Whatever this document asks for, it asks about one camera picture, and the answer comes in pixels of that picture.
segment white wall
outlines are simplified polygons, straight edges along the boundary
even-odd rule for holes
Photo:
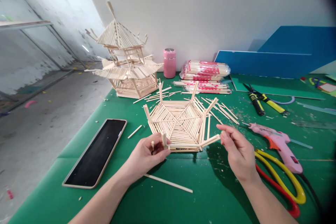
[[[92,0],[26,0],[44,20],[54,24],[55,29],[83,61],[99,61],[97,56],[109,57],[108,51],[86,35],[85,29],[96,33],[104,30],[102,21]]]
[[[0,0],[0,19],[39,21],[25,0]],[[53,59],[66,66],[73,58],[46,27],[25,30]],[[58,67],[20,31],[0,31],[0,90],[8,94],[41,79]]]
[[[93,0],[106,26],[106,0]],[[116,18],[134,33],[148,34],[148,53],[162,62],[166,47],[187,59],[212,60],[218,50],[245,51],[281,25],[334,26],[328,0],[110,0]]]

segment black cable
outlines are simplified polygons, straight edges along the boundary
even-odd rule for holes
[[[301,179],[306,183],[306,185],[308,186],[308,188],[309,188],[311,194],[313,195],[313,198],[314,198],[314,200],[315,200],[315,203],[316,203],[316,205],[317,205],[319,214],[320,214],[320,216],[323,216],[323,208],[322,208],[321,202],[320,202],[320,200],[318,199],[318,197],[317,197],[317,195],[316,195],[316,193],[315,193],[315,191],[314,191],[312,185],[310,184],[309,180],[306,178],[306,176],[305,176],[303,173],[301,173],[301,174],[297,174],[297,175],[299,175],[300,178],[301,178]]]

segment ruler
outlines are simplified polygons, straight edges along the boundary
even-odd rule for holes
[[[336,122],[317,122],[317,121],[300,121],[300,120],[292,120],[293,123],[298,127],[305,128],[324,128],[329,130],[336,130]]]

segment concrete floor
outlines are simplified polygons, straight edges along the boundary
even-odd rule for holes
[[[9,221],[110,90],[106,79],[73,73],[29,108],[0,118],[0,223]]]

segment pink thermos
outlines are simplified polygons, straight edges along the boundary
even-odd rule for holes
[[[163,75],[168,79],[176,75],[176,52],[172,48],[163,50]]]

